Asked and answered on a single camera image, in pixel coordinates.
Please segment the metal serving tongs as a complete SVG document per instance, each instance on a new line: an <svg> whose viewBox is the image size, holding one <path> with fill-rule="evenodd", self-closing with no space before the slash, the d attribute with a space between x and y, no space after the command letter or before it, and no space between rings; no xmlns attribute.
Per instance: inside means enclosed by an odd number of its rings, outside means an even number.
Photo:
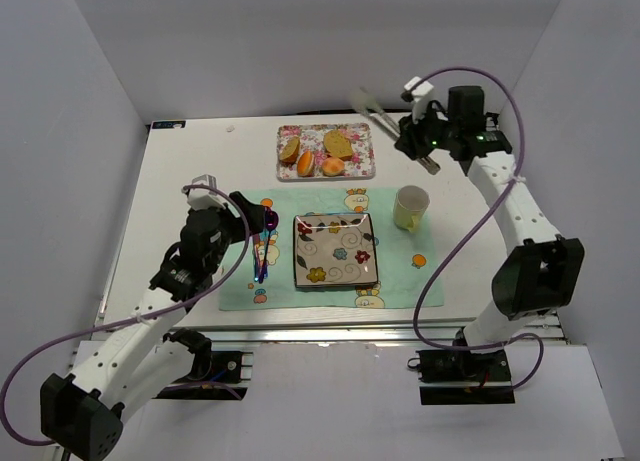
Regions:
<svg viewBox="0 0 640 461"><path fill-rule="evenodd" d="M399 123L382 108L375 97L366 89L359 87L353 90L349 95L349 102L356 113L376 125L392 141L397 141L400 138Z"/></svg>

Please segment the orange oval bread roll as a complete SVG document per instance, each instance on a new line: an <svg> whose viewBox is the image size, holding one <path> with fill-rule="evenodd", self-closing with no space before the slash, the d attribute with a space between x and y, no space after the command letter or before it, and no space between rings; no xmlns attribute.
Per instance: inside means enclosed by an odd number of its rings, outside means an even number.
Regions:
<svg viewBox="0 0 640 461"><path fill-rule="evenodd" d="M315 170L315 154L312 150L304 151L296 164L297 176L302 178L311 177Z"/></svg>

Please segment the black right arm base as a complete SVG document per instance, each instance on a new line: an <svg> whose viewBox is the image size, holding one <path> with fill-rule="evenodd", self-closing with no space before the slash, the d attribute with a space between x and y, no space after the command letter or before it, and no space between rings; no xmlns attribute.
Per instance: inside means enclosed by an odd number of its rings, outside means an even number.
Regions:
<svg viewBox="0 0 640 461"><path fill-rule="evenodd" d="M484 386L511 383L504 350L488 354L451 350L421 350L407 361L407 368L425 384Z"/></svg>

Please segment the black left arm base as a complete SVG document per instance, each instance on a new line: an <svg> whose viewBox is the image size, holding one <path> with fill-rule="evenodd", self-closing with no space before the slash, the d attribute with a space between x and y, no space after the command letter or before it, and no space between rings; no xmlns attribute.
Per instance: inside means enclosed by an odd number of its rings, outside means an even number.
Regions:
<svg viewBox="0 0 640 461"><path fill-rule="evenodd" d="M213 348L212 341L204 334L186 328L164 334L162 341L179 343L193 355L190 371L170 388L186 389L203 386L206 382L237 385L250 379L248 370L253 366L252 352Z"/></svg>

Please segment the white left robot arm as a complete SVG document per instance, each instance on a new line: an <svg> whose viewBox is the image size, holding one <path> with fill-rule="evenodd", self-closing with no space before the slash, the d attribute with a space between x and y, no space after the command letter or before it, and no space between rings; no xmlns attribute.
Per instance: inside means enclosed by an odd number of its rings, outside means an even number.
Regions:
<svg viewBox="0 0 640 461"><path fill-rule="evenodd" d="M189 211L179 239L125 327L114 331L67 375L50 375L40 388L42 433L81 460L103 460L126 422L172 382L209 363L202 334L170 330L219 281L214 276L228 248L249 246L265 228L265 207L241 193L197 195L186 190Z"/></svg>

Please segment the brown bread slice left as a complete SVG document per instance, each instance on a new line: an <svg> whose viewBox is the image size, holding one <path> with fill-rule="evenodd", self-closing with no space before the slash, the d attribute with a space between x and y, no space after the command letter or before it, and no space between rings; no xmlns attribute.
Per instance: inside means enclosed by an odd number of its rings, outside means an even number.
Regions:
<svg viewBox="0 0 640 461"><path fill-rule="evenodd" d="M279 153L279 161L284 165L294 164L299 156L300 138L291 137L283 146Z"/></svg>

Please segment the large brown bread slice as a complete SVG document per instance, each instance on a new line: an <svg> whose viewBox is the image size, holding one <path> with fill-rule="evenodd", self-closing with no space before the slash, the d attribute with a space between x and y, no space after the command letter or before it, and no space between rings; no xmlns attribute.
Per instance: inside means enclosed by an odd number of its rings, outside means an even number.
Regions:
<svg viewBox="0 0 640 461"><path fill-rule="evenodd" d="M348 161L353 157L354 151L351 141L341 131L334 129L328 131L323 138L323 145L329 156Z"/></svg>

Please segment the round scored bread bun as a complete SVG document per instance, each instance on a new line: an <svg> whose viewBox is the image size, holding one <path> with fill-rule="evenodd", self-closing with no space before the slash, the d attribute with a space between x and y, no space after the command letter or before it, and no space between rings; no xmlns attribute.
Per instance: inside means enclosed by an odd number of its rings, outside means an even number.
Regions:
<svg viewBox="0 0 640 461"><path fill-rule="evenodd" d="M327 177L342 176L345 172L345 162L340 158L328 157L323 161L321 171Z"/></svg>

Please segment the iridescent purple spoon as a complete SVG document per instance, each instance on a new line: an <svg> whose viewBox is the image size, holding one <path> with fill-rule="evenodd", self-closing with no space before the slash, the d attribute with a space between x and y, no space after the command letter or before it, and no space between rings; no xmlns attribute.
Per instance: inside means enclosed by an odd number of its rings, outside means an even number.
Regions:
<svg viewBox="0 0 640 461"><path fill-rule="evenodd" d="M267 208L265 211L265 229L267 230L267 237L264 243L264 256L262 261L262 267L259 275L259 283L262 283L266 277L267 269L268 269L268 252L270 241L273 232L277 229L279 223L278 214L271 208Z"/></svg>

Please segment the iridescent purple knife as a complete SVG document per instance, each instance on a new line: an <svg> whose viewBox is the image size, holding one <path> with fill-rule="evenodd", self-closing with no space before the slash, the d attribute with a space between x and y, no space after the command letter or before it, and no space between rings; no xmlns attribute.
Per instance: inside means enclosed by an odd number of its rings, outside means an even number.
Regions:
<svg viewBox="0 0 640 461"><path fill-rule="evenodd" d="M253 260L253 273L254 273L254 281L259 281L259 276L262 270L262 257L259 254L260 252L260 243L261 243L262 231L257 231L251 237L252 242L252 260Z"/></svg>

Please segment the floral rectangular tray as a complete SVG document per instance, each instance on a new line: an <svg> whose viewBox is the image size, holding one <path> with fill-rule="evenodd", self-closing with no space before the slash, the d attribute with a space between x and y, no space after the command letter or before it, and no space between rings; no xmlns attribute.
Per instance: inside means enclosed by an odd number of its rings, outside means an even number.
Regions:
<svg viewBox="0 0 640 461"><path fill-rule="evenodd" d="M344 169L340 174L330 176L326 174L322 165L331 154L325 145L325 139L346 139L353 154L344 161ZM298 141L298 158L295 162L284 160L285 148ZM313 155L313 167L307 176L297 172L297 162L306 152ZM331 179L371 179L376 174L374 148L371 139L371 129L366 123L346 124L302 124L283 125L278 128L276 137L276 178L282 182L294 181L324 181Z"/></svg>

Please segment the pale yellow mug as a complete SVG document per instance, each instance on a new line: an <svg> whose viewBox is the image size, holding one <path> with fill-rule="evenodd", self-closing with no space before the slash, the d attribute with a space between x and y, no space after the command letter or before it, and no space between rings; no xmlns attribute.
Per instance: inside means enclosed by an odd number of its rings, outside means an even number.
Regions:
<svg viewBox="0 0 640 461"><path fill-rule="evenodd" d="M408 232L415 232L429 207L429 194L422 188L407 185L400 188L393 207L394 224Z"/></svg>

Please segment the square floral plate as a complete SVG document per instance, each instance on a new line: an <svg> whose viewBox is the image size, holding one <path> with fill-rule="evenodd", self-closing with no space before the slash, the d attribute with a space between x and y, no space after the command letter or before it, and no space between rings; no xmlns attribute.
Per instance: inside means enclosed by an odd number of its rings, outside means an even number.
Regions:
<svg viewBox="0 0 640 461"><path fill-rule="evenodd" d="M293 221L293 276L300 290L372 286L379 268L371 215L299 215Z"/></svg>

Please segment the mint green cartoon placemat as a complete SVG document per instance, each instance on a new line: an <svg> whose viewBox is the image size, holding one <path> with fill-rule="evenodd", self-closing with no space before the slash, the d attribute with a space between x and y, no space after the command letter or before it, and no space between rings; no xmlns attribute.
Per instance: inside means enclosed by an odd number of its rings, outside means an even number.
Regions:
<svg viewBox="0 0 640 461"><path fill-rule="evenodd" d="M262 283L254 281L252 243L242 264L218 291L223 311L341 307L404 309L414 306L423 284L437 264L429 224L416 232L393 221L394 188L254 190L249 198L273 209L279 224L273 232L268 269ZM371 215L379 268L372 286L300 290L293 276L293 221L299 215L367 212Z"/></svg>

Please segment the blue label sticker left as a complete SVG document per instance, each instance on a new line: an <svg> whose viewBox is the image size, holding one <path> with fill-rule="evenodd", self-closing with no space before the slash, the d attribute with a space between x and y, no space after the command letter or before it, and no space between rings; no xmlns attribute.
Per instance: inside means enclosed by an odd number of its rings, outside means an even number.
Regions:
<svg viewBox="0 0 640 461"><path fill-rule="evenodd" d="M154 121L151 124L152 130L162 130L162 129L183 129L186 126L185 120L163 120L163 121Z"/></svg>

